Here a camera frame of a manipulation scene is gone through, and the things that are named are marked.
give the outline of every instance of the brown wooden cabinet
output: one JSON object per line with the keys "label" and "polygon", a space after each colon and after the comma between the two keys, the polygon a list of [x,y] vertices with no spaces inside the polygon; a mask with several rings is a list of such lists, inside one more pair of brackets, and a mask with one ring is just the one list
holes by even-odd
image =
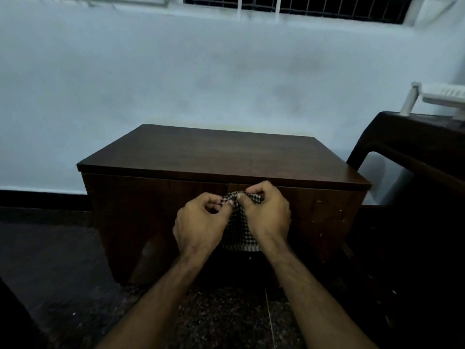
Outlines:
{"label": "brown wooden cabinet", "polygon": [[156,281],[178,250],[177,211],[202,192],[270,180],[289,200],[290,238],[336,252],[371,184],[313,137],[142,125],[78,163],[115,281]]}

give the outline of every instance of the dark floor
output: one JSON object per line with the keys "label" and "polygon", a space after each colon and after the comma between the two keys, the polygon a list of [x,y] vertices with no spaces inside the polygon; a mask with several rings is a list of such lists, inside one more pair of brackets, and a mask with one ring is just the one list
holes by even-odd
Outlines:
{"label": "dark floor", "polygon": [[[221,277],[196,282],[166,347],[304,348],[282,289],[257,282],[269,271],[260,272],[259,258],[233,262],[249,270],[245,278],[236,270],[242,278],[236,275],[233,283]],[[381,341],[387,325],[375,302],[348,287],[330,265],[314,272],[362,329]],[[200,279],[214,274],[218,270],[207,267]],[[55,348],[94,347],[146,290],[113,281],[89,212],[0,208],[0,276]]]}

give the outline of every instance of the metal window bars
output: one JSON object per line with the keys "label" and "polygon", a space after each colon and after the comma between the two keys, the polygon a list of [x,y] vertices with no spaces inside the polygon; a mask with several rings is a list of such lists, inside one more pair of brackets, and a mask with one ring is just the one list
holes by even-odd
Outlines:
{"label": "metal window bars", "polygon": [[[240,0],[184,0],[186,4],[238,8]],[[242,0],[242,10],[402,24],[411,0]]]}

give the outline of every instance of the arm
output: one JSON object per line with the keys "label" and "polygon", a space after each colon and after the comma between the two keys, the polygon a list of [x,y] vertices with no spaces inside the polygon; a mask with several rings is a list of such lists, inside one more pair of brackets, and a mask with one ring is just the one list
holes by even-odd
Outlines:
{"label": "arm", "polygon": [[260,205],[244,194],[239,202],[246,211],[251,233],[284,289],[307,347],[375,349],[376,345],[291,252],[286,241],[291,212],[281,192],[270,182],[251,186],[246,192],[264,193]]}
{"label": "arm", "polygon": [[[203,193],[178,211],[173,234],[180,256],[171,269],[134,305],[96,349],[161,348],[170,317],[211,252],[233,211],[220,196]],[[210,214],[213,208],[217,214]]]}

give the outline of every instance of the cloth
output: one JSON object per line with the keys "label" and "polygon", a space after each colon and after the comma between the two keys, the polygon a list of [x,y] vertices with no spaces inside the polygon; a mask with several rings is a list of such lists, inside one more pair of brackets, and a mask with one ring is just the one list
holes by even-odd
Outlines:
{"label": "cloth", "polygon": [[232,200],[234,206],[220,244],[231,251],[260,251],[259,244],[250,233],[247,225],[247,217],[244,208],[237,201],[238,193],[249,196],[255,204],[261,204],[264,200],[264,197],[259,194],[246,193],[244,191],[231,192],[223,196],[221,198],[221,205],[224,205],[226,201]]}

